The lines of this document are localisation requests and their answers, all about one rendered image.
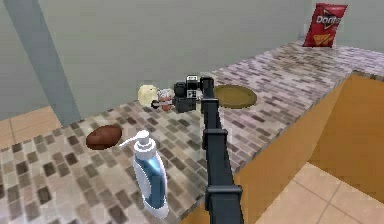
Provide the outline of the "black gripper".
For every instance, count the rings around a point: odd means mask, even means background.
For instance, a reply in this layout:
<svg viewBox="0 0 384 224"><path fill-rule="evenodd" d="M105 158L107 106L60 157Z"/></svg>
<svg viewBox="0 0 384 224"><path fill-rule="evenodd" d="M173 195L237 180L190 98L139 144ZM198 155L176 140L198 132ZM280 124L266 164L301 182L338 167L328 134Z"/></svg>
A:
<svg viewBox="0 0 384 224"><path fill-rule="evenodd" d="M197 81L177 82L174 84L174 97L172 102L177 113L189 112L196 109L197 89ZM158 109L160 102L153 100L151 107Z"/></svg>

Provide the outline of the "glass of juice with ice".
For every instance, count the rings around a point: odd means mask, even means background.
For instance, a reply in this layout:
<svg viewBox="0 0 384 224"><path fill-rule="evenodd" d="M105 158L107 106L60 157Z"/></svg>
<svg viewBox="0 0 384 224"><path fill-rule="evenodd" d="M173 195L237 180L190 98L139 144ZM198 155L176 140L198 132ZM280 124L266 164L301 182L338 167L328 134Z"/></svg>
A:
<svg viewBox="0 0 384 224"><path fill-rule="evenodd" d="M169 111L172 108L173 97L174 91L172 89L160 89L158 91L158 99L162 110Z"/></svg>

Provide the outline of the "pale yellow lettuce head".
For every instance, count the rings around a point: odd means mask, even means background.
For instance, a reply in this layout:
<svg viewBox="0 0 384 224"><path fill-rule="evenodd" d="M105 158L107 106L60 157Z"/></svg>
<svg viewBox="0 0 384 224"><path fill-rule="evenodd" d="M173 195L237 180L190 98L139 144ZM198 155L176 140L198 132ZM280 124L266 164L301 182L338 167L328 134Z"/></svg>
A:
<svg viewBox="0 0 384 224"><path fill-rule="evenodd" d="M158 88L154 85L142 85L138 90L138 101L142 106L151 107L151 102L158 100Z"/></svg>

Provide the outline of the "brown potato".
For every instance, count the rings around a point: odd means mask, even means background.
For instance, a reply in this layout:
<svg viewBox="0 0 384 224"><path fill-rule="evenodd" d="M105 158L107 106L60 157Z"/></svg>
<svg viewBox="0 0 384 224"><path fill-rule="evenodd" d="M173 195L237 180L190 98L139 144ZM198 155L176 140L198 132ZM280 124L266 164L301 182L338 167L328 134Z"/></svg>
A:
<svg viewBox="0 0 384 224"><path fill-rule="evenodd" d="M122 129L116 125L96 128L86 137L86 146L92 150L105 150L115 146L122 137Z"/></svg>

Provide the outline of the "blue white soap dispenser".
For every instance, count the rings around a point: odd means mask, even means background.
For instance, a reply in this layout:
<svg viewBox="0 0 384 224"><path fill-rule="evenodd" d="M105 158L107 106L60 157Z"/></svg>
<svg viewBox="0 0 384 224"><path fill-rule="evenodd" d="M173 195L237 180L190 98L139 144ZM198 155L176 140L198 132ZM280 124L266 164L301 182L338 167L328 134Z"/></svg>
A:
<svg viewBox="0 0 384 224"><path fill-rule="evenodd" d="M144 208L153 216L165 219L169 214L167 175L154 139L147 130L140 130L120 144L123 148L134 141L133 168Z"/></svg>

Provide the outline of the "olive green plate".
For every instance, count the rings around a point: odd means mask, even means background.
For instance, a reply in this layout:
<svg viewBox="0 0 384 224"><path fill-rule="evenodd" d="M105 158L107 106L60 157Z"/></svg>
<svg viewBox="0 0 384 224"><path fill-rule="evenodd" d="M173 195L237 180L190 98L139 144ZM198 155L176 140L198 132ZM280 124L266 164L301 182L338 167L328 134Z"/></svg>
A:
<svg viewBox="0 0 384 224"><path fill-rule="evenodd" d="M239 85L218 85L214 94L221 107L230 109L247 108L257 102L257 95L252 90Z"/></svg>

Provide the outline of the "orange counter with tiled worktop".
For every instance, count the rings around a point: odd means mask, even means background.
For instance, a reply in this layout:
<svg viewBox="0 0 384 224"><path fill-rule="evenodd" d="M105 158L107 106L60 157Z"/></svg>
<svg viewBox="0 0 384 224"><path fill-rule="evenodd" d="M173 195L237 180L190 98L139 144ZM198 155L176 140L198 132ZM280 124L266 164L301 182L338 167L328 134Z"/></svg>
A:
<svg viewBox="0 0 384 224"><path fill-rule="evenodd" d="M216 83L258 96L252 107L220 111L232 168L242 168L354 70L380 77L384 53L290 43L212 72ZM167 218L144 209L132 148L86 147L86 135L108 124L151 132L168 175ZM157 112L131 102L3 148L0 224L178 224L203 199L203 128L198 110Z"/></svg>

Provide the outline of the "red chip bag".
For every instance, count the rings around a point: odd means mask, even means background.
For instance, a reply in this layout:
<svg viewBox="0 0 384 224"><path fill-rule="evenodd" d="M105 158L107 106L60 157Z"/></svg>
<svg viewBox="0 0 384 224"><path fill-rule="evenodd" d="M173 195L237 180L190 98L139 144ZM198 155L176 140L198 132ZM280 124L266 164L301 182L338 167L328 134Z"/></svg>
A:
<svg viewBox="0 0 384 224"><path fill-rule="evenodd" d="M347 4L317 3L303 47L331 48L347 7Z"/></svg>

